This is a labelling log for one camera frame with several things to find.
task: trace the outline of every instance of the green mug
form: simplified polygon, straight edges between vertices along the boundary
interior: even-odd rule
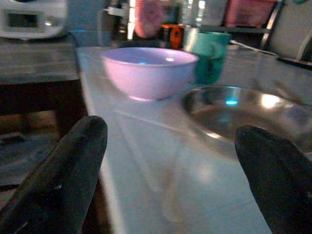
[[[220,78],[230,38],[227,33],[199,32],[197,28],[188,32],[184,50],[199,57],[195,83],[211,84]]]

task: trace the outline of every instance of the bowl rim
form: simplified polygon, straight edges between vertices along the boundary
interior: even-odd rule
[[[119,50],[119,49],[137,49],[137,48],[143,48],[143,49],[157,49],[157,50],[170,50],[170,51],[175,51],[175,52],[178,52],[178,53],[181,53],[181,54],[188,54],[190,55],[191,57],[193,57],[193,61],[189,61],[189,62],[185,62],[185,63],[182,63],[182,64],[139,64],[139,63],[133,63],[133,62],[124,62],[124,61],[120,61],[120,60],[116,60],[116,59],[113,59],[113,58],[108,58],[105,56],[106,53],[108,53],[109,51],[112,51],[112,50]],[[192,63],[196,63],[198,61],[198,56],[194,55],[194,54],[191,54],[189,52],[186,52],[186,51],[182,51],[182,50],[174,50],[174,49],[168,49],[168,48],[158,48],[158,47],[120,47],[120,48],[114,48],[114,49],[108,49],[106,51],[103,51],[101,54],[100,54],[100,57],[103,59],[103,60],[107,60],[107,61],[110,61],[110,62],[114,62],[114,63],[118,63],[118,64],[128,64],[128,65],[131,65],[131,66],[139,66],[139,67],[175,67],[175,66],[184,66],[186,64],[192,64]]]

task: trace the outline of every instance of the shelf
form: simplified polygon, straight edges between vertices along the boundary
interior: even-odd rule
[[[266,28],[248,28],[248,27],[221,27],[221,26],[201,26],[201,31],[215,31],[215,32],[227,32],[227,33],[268,33],[270,30]]]

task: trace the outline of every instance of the metal basin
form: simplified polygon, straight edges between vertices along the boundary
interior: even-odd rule
[[[312,112],[278,96],[211,85],[185,93],[182,109],[194,130],[223,152],[235,153],[235,132],[243,125],[264,128],[312,152]]]

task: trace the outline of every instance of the orange object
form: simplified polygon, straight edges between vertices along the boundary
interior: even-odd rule
[[[167,34],[170,48],[179,49],[182,46],[184,26],[177,24],[163,24],[162,27]]]

